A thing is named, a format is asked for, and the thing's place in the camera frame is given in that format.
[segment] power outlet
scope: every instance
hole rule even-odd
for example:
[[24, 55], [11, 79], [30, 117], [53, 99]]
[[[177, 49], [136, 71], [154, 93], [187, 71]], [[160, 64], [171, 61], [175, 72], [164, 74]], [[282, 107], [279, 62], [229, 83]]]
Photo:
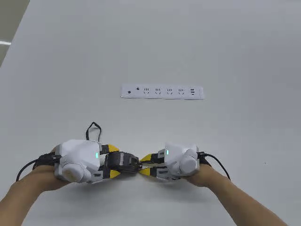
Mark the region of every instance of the power outlet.
[[203, 100], [201, 86], [123, 84], [122, 98]]

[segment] black strap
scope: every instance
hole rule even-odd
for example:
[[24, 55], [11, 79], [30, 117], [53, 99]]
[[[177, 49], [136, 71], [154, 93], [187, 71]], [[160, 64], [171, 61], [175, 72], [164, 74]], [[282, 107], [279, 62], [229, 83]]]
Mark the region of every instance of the black strap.
[[199, 159], [199, 163], [200, 163], [200, 164], [206, 164], [206, 165], [208, 165], [208, 166], [211, 166], [211, 164], [210, 164], [204, 157], [201, 157], [201, 158]]
[[93, 125], [96, 126], [99, 129], [99, 135], [98, 135], [98, 141], [99, 141], [100, 140], [100, 134], [102, 133], [102, 128], [96, 122], [92, 122], [91, 125], [89, 126], [89, 128], [86, 130], [86, 140], [90, 140], [90, 138], [89, 138], [89, 129]]
[[54, 155], [55, 155], [54, 152], [41, 155], [37, 159], [37, 161], [35, 162], [35, 164], [33, 165], [32, 169], [34, 170], [37, 166], [42, 166], [42, 165], [54, 166], [55, 165], [55, 162], [54, 162], [54, 159], [53, 159]]

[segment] white table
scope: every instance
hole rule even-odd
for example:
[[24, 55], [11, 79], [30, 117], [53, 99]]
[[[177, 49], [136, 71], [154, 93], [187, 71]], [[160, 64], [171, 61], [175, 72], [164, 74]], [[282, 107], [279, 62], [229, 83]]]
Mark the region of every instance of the white table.
[[[299, 225], [300, 21], [298, 1], [31, 0], [0, 69], [1, 196], [28, 161], [96, 121], [104, 143], [141, 158], [165, 141], [198, 144]], [[124, 82], [202, 85], [206, 100], [121, 99]], [[45, 193], [24, 225], [54, 221], [234, 225], [209, 190], [141, 175]]]

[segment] power strip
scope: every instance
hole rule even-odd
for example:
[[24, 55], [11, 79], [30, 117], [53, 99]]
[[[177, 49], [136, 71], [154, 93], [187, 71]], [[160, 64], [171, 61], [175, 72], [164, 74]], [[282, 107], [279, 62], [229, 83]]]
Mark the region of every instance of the power strip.
[[122, 98], [203, 100], [201, 86], [123, 84]]

